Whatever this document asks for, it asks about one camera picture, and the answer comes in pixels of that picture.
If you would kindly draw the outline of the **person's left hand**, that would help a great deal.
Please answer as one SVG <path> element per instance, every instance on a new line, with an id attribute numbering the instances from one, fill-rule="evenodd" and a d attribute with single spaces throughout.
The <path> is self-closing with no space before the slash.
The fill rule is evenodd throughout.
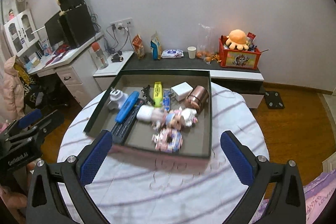
<path id="1" fill-rule="evenodd" d="M 23 194 L 13 191 L 7 185 L 1 185 L 1 199 L 18 223 L 26 223 L 26 217 L 22 210 L 27 206 L 27 192 L 35 166 L 35 162 L 30 162 L 26 167 L 18 170 L 23 180 L 23 188 L 19 185 L 19 189 L 24 191 Z"/>

